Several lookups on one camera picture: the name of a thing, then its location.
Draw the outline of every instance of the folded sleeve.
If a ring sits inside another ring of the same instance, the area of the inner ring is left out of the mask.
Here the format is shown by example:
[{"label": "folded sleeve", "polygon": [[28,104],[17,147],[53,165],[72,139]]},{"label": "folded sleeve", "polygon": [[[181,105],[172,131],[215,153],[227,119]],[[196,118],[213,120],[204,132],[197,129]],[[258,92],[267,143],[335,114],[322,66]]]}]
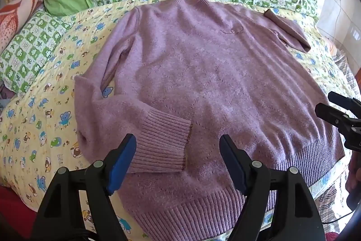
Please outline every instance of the folded sleeve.
[{"label": "folded sleeve", "polygon": [[104,158],[127,133],[132,133],[137,151],[128,172],[182,171],[191,121],[156,110],[116,89],[113,96],[102,96],[119,62],[137,42],[139,14],[133,9],[119,21],[91,67],[75,79],[79,147],[93,162]]},{"label": "folded sleeve", "polygon": [[297,23],[275,15],[271,9],[268,9],[264,16],[277,25],[272,29],[277,33],[278,38],[290,47],[302,52],[308,52],[311,49],[303,30]]}]

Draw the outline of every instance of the screw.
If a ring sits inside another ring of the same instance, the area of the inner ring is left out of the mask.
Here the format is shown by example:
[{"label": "screw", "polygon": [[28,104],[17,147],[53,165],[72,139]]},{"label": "screw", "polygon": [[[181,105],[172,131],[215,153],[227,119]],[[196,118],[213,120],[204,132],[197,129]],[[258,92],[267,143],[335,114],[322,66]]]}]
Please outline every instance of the screw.
[{"label": "screw", "polygon": [[66,172],[66,168],[65,168],[65,167],[62,166],[61,168],[58,168],[58,173],[59,173],[59,174],[62,175],[62,174],[65,174],[65,172]]},{"label": "screw", "polygon": [[297,173],[298,173],[297,168],[295,168],[294,166],[290,167],[290,168],[289,168],[289,171],[290,171],[292,174],[297,174]]},{"label": "screw", "polygon": [[103,166],[103,161],[97,160],[95,163],[93,163],[93,165],[94,165],[96,168],[100,168],[100,167]]},{"label": "screw", "polygon": [[260,161],[257,161],[257,160],[254,160],[252,162],[252,165],[255,167],[255,168],[260,168],[262,166],[262,163]]}]

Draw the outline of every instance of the pink sweater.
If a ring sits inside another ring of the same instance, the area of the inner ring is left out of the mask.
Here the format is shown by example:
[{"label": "pink sweater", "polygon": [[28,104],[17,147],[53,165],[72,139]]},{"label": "pink sweater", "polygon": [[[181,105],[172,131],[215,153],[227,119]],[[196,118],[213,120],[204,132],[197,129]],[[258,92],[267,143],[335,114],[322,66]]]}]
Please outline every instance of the pink sweater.
[{"label": "pink sweater", "polygon": [[[298,167],[308,185],[344,156],[337,130],[315,116],[327,98],[286,45],[310,49],[271,10],[167,0],[128,12],[76,78],[90,162],[127,133],[137,138],[119,193],[153,241],[204,240],[235,225],[244,198],[219,152],[223,134],[270,168]],[[114,96],[103,98],[112,79]]]}]

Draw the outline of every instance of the yellow bedsheet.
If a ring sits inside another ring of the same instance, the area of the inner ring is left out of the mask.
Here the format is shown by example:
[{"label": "yellow bedsheet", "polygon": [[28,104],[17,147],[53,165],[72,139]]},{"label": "yellow bedsheet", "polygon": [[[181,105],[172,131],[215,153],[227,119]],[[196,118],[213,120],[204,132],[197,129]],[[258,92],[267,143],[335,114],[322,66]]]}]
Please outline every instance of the yellow bedsheet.
[{"label": "yellow bedsheet", "polygon": [[[76,137],[74,116],[74,77],[86,71],[119,18],[136,5],[159,0],[137,0],[115,3],[65,17],[75,25],[64,35],[50,61],[44,66],[24,99],[14,99],[0,117],[0,179],[10,185],[23,202],[37,211],[43,195],[57,169],[82,169],[89,163],[82,156]],[[264,8],[254,8],[263,12]],[[289,49],[296,59],[312,74],[325,92],[336,91],[353,96],[342,72],[333,63],[330,53],[317,31],[314,20],[303,14],[274,9],[274,12],[298,22],[312,44],[310,53]],[[103,96],[113,94],[113,82]],[[337,177],[348,159],[339,163],[329,175],[317,182],[311,191],[319,195],[328,181]],[[111,197],[120,224],[129,239],[144,240],[146,234],[122,208],[117,194]],[[81,193],[83,217],[87,228],[94,230]],[[271,220],[266,214],[264,225]]]}]

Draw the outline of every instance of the sweater collar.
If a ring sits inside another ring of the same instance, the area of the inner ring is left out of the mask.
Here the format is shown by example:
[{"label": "sweater collar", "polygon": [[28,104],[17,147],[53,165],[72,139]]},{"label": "sweater collar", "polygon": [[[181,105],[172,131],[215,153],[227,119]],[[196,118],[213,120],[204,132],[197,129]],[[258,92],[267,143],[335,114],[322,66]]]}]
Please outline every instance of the sweater collar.
[{"label": "sweater collar", "polygon": [[209,0],[174,0],[174,2],[188,10],[200,11],[210,4]]}]

